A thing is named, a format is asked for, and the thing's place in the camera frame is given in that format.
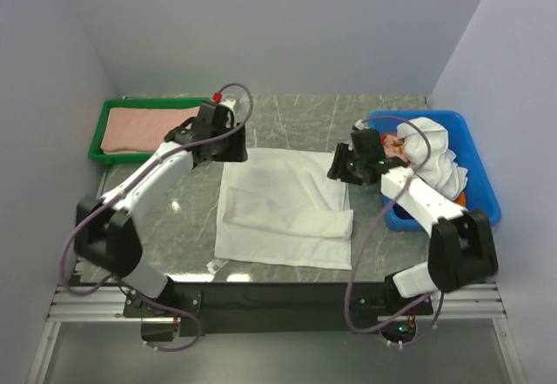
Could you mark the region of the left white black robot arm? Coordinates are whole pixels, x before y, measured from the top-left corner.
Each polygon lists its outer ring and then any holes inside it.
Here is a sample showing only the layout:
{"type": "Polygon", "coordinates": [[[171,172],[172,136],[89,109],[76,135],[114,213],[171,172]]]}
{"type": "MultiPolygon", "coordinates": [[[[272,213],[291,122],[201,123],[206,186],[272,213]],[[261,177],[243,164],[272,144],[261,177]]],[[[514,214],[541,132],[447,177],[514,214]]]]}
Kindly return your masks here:
{"type": "Polygon", "coordinates": [[[77,206],[75,253],[144,296],[154,315],[178,305],[174,281],[144,256],[137,225],[151,205],[184,175],[206,161],[248,159],[245,128],[231,100],[201,103],[196,116],[171,129],[156,151],[119,186],[77,206]]]}

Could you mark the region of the large white waffle towel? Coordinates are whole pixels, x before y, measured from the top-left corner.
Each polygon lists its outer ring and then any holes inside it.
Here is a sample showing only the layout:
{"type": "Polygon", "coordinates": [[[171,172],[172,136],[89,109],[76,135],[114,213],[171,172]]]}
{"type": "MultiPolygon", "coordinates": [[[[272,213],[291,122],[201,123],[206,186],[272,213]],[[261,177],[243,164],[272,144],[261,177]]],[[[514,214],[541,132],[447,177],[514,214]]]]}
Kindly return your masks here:
{"type": "Polygon", "coordinates": [[[226,163],[219,187],[218,259],[335,270],[352,267],[346,184],[327,172],[333,155],[251,148],[226,163]]]}

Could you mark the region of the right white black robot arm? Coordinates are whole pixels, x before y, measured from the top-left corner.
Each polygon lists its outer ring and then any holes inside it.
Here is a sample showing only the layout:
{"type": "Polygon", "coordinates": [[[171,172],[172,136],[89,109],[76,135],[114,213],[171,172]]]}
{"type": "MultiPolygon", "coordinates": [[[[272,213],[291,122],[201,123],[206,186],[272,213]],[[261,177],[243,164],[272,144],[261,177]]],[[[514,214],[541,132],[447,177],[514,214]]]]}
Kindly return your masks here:
{"type": "Polygon", "coordinates": [[[444,198],[400,158],[388,158],[379,132],[354,131],[336,146],[327,177],[350,185],[380,186],[381,193],[410,214],[429,237],[427,260],[385,277],[388,313],[403,313],[429,293],[450,293],[499,271],[488,216],[444,198]]]}

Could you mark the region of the pink towel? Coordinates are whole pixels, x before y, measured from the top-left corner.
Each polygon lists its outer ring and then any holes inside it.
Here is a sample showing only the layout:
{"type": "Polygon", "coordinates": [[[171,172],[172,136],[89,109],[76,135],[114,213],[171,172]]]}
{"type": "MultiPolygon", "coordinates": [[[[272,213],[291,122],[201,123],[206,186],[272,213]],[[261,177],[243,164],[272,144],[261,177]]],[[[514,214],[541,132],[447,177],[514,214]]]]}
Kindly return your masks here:
{"type": "Polygon", "coordinates": [[[164,136],[188,118],[195,118],[199,108],[138,109],[112,108],[100,149],[105,154],[150,153],[157,150],[164,136]]]}

